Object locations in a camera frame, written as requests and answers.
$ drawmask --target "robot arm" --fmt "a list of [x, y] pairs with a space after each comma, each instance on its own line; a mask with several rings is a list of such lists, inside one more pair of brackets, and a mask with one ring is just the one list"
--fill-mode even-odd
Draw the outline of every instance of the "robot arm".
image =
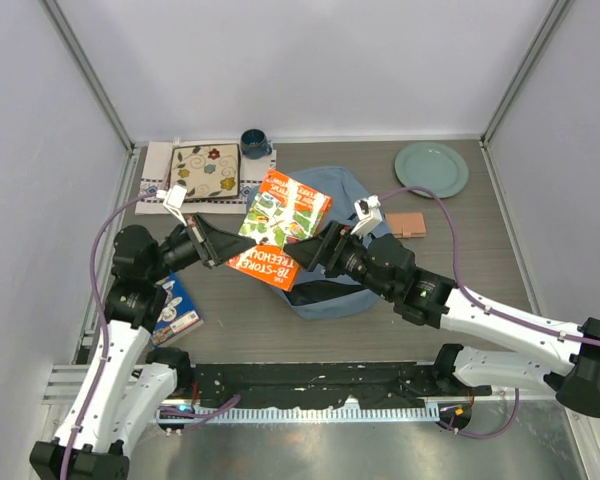
[[[445, 345], [436, 360], [439, 384], [501, 385], [555, 392], [556, 399], [584, 415], [600, 417], [600, 347], [569, 338], [600, 340], [600, 320], [584, 325], [560, 322], [493, 302], [466, 291], [450, 278], [416, 266], [415, 254], [391, 234], [365, 247], [361, 238], [381, 221], [377, 197], [356, 203], [359, 222], [350, 227], [331, 222], [317, 236], [288, 244], [284, 251], [306, 270], [322, 265], [324, 275], [348, 275], [393, 304], [396, 313], [415, 325], [468, 333], [509, 348], [479, 352]], [[543, 327], [555, 335], [531, 330], [491, 310]]]
[[[53, 441], [36, 442], [30, 462], [41, 480], [59, 478], [65, 448], [85, 403], [88, 408], [73, 443], [69, 477], [126, 478], [129, 456], [156, 409], [176, 389], [193, 383], [189, 355], [176, 348], [159, 348], [149, 353], [148, 365], [125, 395], [127, 382], [149, 343], [166, 298], [166, 292], [156, 282], [197, 262], [208, 268], [221, 265], [254, 246], [255, 241], [218, 230], [198, 215], [184, 218], [179, 211], [183, 190], [176, 186], [166, 193], [165, 207], [180, 224], [162, 244], [139, 225], [124, 228], [114, 239], [115, 279], [104, 302], [110, 342], [107, 363], [93, 398], [87, 401], [98, 361], [91, 363]], [[96, 356], [103, 346], [100, 338]]]

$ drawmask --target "blue mug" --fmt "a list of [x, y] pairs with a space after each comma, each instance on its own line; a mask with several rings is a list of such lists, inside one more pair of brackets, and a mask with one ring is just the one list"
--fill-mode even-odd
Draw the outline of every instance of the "blue mug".
[[240, 150], [245, 157], [257, 160], [271, 155], [273, 148], [262, 130], [252, 129], [247, 130], [240, 137]]

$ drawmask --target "blue fabric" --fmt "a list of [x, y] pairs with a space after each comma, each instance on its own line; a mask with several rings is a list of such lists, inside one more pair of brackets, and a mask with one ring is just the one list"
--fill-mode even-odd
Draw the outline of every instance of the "blue fabric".
[[[331, 211], [324, 221], [323, 226], [326, 226], [331, 220], [346, 225], [355, 225], [357, 222], [357, 217], [354, 217], [353, 220], [349, 220], [349, 218], [355, 213], [353, 203], [356, 200], [371, 195], [349, 170], [342, 167], [310, 168], [308, 170], [291, 173], [289, 176], [298, 182], [315, 188], [319, 192], [329, 195], [333, 199]], [[256, 189], [249, 193], [249, 205], [251, 205], [253, 202], [256, 193]], [[386, 221], [383, 221], [375, 228], [373, 234], [376, 237], [381, 237], [382, 235], [390, 232], [391, 230], [389, 229]], [[365, 245], [368, 245], [370, 241], [371, 239], [367, 237], [365, 239]], [[326, 279], [324, 275], [322, 275], [317, 269], [313, 272], [302, 270], [298, 274], [295, 284], [298, 285], [300, 283], [306, 283], [315, 280], [328, 280], [346, 285], [357, 284], [357, 282], [354, 282], [346, 275]], [[309, 320], [347, 317], [371, 308], [379, 300], [379, 297], [374, 293], [370, 292], [369, 290], [363, 290], [324, 302], [294, 306], [289, 303], [289, 300], [282, 290], [274, 287], [271, 288], [273, 288], [273, 290], [280, 297], [282, 297], [282, 299], [298, 315]]]

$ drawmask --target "green ceramic plate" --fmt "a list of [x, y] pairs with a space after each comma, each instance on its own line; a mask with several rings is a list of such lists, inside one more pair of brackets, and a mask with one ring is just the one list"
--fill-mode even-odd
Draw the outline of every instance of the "green ceramic plate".
[[469, 169], [464, 159], [454, 149], [441, 143], [409, 145], [396, 157], [395, 169], [398, 180], [405, 187], [427, 187], [440, 198], [459, 193], [469, 180]]

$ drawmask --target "book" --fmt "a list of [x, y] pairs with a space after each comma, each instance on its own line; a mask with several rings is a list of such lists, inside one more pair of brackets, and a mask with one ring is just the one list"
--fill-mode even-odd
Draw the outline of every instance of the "book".
[[165, 347], [204, 323], [175, 273], [164, 280], [162, 288], [167, 292], [167, 299], [151, 334], [153, 347]]
[[331, 208], [331, 197], [271, 169], [240, 227], [258, 244], [229, 260], [230, 267], [290, 291], [300, 271], [283, 252], [287, 243], [312, 237]]

